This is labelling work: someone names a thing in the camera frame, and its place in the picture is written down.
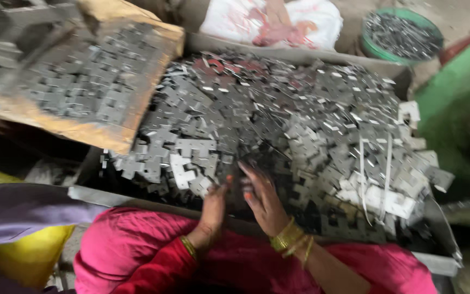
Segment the gold bangle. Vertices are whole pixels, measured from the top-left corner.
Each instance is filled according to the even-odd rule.
[[[311,236],[309,243],[308,243],[308,248],[305,250],[305,257],[304,257],[304,261],[302,262],[302,269],[304,269],[305,263],[308,262],[308,257],[309,257],[309,254],[311,253],[311,247],[313,247],[313,236]]]
[[[287,252],[285,252],[282,255],[282,258],[286,258],[295,253],[295,251],[297,251],[297,248],[302,246],[307,240],[309,240],[309,236],[305,235],[302,239],[295,243]]]
[[[190,240],[188,240],[188,238],[186,236],[180,236],[179,239],[181,240],[182,245],[184,245],[184,248],[186,248],[188,253],[193,257],[194,260],[197,261],[198,260],[197,259],[197,252],[195,251],[195,247],[193,247]]]
[[[282,232],[275,237],[270,237],[271,247],[277,252],[284,251],[303,236],[304,231],[295,224],[295,218],[292,217]]]

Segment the pink clothing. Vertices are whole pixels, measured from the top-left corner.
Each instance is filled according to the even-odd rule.
[[[162,212],[112,208],[100,214],[82,238],[74,260],[78,294],[110,293],[197,221]],[[394,244],[338,244],[326,249],[392,293],[436,293],[431,276],[407,250]],[[200,261],[194,280],[238,288],[246,293],[321,293],[295,258],[282,259],[268,243],[224,231]]]

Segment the floor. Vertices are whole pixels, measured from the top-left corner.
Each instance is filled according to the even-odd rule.
[[[331,0],[340,10],[344,19],[339,40],[335,49],[338,52],[347,53],[354,46],[359,34],[362,17],[379,7],[393,6],[407,7],[417,13],[427,17],[435,23],[445,37],[446,46],[455,40],[462,38],[470,32],[470,1],[464,0]],[[156,10],[156,1],[150,0],[131,0],[154,13]],[[191,31],[197,31],[200,23],[204,19],[205,11],[209,0],[184,1],[180,9],[181,16],[184,16],[183,26]],[[411,89],[418,86],[433,76],[440,69],[438,60],[432,60],[419,64],[414,68],[414,85]],[[70,272],[70,267],[75,253],[81,244],[83,232],[88,224],[80,225],[76,228],[74,234],[65,246],[60,264],[61,270],[68,270],[66,279],[70,287],[73,287],[74,274]],[[465,252],[465,269],[462,270],[456,279],[456,284],[460,285],[462,293],[470,294],[470,250]]]

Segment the hand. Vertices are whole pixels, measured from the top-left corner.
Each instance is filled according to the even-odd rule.
[[[277,236],[288,225],[290,219],[278,199],[272,181],[243,162],[239,161],[239,167],[249,178],[243,179],[243,184],[249,183],[243,188],[244,198],[255,214],[258,224],[268,236]]]
[[[228,191],[227,184],[220,187],[213,186],[208,189],[208,194],[204,197],[199,224],[187,236],[198,255],[206,253],[220,237],[226,191]]]

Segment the green bucket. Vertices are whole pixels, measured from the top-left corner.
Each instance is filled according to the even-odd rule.
[[[434,25],[434,23],[432,23],[430,20],[428,20],[427,18],[421,16],[420,14],[416,12],[413,12],[411,10],[407,10],[404,8],[390,7],[390,8],[381,8],[375,11],[375,13],[395,15],[400,18],[412,20],[419,27],[429,28],[432,31],[434,36],[442,40],[440,46],[443,46],[443,36],[440,30],[438,29],[438,27]],[[377,58],[377,59],[399,62],[405,65],[415,65],[422,61],[426,61],[426,60],[413,60],[413,59],[407,59],[404,57],[396,56],[395,54],[392,54],[382,49],[380,46],[377,46],[375,43],[373,43],[373,40],[371,39],[371,37],[366,34],[366,19],[367,17],[365,17],[362,21],[362,37],[361,37],[362,50],[366,56]]]

